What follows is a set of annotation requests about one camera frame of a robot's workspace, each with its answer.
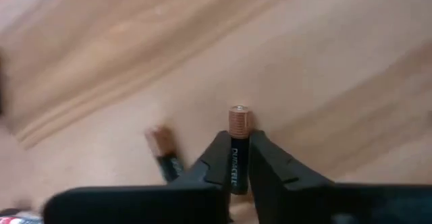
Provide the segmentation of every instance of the clamp jaw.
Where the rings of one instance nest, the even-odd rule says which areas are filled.
[[[248,176],[259,223],[432,223],[432,186],[337,184],[250,135]],[[77,188],[44,209],[54,223],[229,222],[231,137],[219,132],[189,171],[166,186]]]

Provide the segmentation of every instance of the wood grain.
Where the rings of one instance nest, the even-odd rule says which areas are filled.
[[[162,183],[144,129],[191,164],[237,104],[332,179],[432,183],[432,0],[14,1],[6,120],[39,202]]]

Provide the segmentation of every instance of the copper battery top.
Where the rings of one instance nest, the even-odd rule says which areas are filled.
[[[148,146],[156,157],[163,157],[176,151],[171,131],[164,126],[156,126],[146,130]]]
[[[250,133],[250,111],[248,107],[238,105],[229,110],[229,134],[232,138],[246,139]]]

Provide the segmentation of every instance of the wooden board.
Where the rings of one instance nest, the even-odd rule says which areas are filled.
[[[431,183],[431,2],[3,5],[6,120],[23,146],[38,143],[27,153],[38,198],[159,183],[143,130],[166,123],[191,163],[236,104],[333,179]]]

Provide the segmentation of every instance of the duracell battery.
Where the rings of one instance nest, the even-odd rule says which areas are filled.
[[[157,126],[144,134],[166,182],[170,183],[181,176],[184,168],[176,154],[171,131],[167,127]]]
[[[231,136],[231,193],[248,192],[250,111],[245,106],[229,110],[229,134]]]

